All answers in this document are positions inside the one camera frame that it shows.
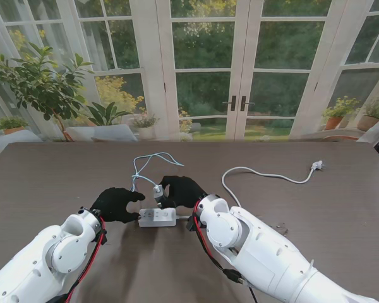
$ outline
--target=dark wooden table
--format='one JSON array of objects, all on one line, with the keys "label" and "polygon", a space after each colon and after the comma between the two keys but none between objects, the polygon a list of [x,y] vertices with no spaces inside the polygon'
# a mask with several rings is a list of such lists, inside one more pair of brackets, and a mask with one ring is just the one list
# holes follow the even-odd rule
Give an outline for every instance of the dark wooden table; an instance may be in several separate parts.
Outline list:
[{"label": "dark wooden table", "polygon": [[[230,205],[220,178],[231,167],[304,179],[323,160],[325,170],[305,185],[252,174],[230,175],[227,183],[247,210],[271,225],[284,222],[288,238],[329,278],[379,300],[379,155],[366,143],[11,144],[0,156],[0,268],[40,230],[91,206],[105,188],[129,188],[133,158],[157,151],[185,167],[155,158],[145,176],[187,175]],[[129,209],[156,207],[152,185],[138,181],[138,188],[148,198]],[[109,242],[73,302],[253,302],[247,288],[215,269],[184,222],[107,229]],[[259,303],[276,302],[257,296]]]}]

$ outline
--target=cushion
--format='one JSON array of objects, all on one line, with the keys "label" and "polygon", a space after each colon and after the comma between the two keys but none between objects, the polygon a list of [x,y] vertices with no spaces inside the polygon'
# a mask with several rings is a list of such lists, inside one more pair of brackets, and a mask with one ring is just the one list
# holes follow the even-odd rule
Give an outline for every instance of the cushion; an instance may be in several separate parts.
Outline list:
[{"label": "cushion", "polygon": [[42,140],[31,131],[16,131],[12,134],[0,136],[0,153],[6,148],[8,144],[13,142],[42,142]]},{"label": "cushion", "polygon": [[106,141],[138,141],[127,124],[66,128],[66,132],[75,142],[92,142],[92,138],[98,140],[104,139]]}]

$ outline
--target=white power strip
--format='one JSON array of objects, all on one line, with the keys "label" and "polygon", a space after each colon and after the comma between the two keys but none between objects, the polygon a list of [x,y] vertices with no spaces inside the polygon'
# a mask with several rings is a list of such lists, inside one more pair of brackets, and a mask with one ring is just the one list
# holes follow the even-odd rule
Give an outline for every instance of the white power strip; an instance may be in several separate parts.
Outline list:
[{"label": "white power strip", "polygon": [[140,227],[176,226],[177,216],[175,208],[144,208],[139,211]]}]

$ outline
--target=door handle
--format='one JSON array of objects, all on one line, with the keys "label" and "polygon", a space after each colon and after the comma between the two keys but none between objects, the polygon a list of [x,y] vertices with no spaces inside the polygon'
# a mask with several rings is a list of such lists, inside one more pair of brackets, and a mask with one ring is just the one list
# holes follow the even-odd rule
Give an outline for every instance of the door handle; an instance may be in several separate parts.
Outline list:
[{"label": "door handle", "polygon": [[246,107],[246,104],[254,105],[254,102],[246,102],[246,96],[241,97],[241,106],[240,106],[240,111],[244,112],[244,108]]},{"label": "door handle", "polygon": [[222,104],[231,104],[230,110],[234,112],[234,109],[236,108],[236,96],[232,96],[232,102],[222,102]]}]

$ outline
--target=white plug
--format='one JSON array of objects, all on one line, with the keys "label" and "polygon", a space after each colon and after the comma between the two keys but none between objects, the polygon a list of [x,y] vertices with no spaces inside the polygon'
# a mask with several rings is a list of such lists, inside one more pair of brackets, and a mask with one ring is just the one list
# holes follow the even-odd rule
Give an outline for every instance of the white plug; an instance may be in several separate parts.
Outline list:
[{"label": "white plug", "polygon": [[311,165],[311,168],[310,169],[313,169],[313,170],[320,170],[320,169],[323,169],[324,168],[324,165],[323,165],[323,161],[317,161],[315,163],[313,163]]},{"label": "white plug", "polygon": [[177,216],[175,208],[147,208],[139,211],[140,227],[166,227],[176,226]]}]

